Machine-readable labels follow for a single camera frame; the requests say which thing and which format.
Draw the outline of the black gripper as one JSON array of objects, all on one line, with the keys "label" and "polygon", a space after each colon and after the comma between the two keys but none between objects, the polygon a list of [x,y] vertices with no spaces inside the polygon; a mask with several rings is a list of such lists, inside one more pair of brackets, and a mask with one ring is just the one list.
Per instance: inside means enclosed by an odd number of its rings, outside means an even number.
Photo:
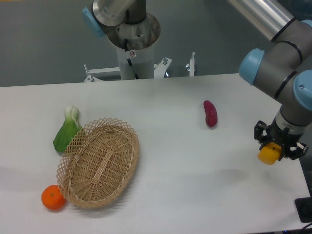
[{"label": "black gripper", "polygon": [[303,157],[308,151],[307,144],[298,142],[300,134],[291,133],[289,127],[279,128],[277,124],[267,126],[266,123],[259,120],[254,127],[254,139],[260,144],[259,149],[266,145],[266,141],[274,142],[281,147],[281,156],[278,161],[283,158],[296,160]]}]

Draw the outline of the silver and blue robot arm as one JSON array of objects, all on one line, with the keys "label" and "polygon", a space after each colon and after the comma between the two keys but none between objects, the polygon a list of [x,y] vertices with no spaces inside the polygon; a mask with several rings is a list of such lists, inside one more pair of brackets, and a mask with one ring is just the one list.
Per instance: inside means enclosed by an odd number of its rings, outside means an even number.
[{"label": "silver and blue robot arm", "polygon": [[[312,123],[312,72],[297,67],[312,54],[312,22],[298,21],[275,0],[233,0],[232,6],[270,42],[267,52],[251,50],[239,67],[250,85],[281,104],[270,125],[259,121],[254,138],[266,164],[298,159],[308,146],[299,142]],[[152,46],[160,35],[158,20],[146,11],[144,0],[95,0],[82,10],[89,29],[107,37],[117,50],[122,79],[164,78],[171,63],[154,64]]]}]

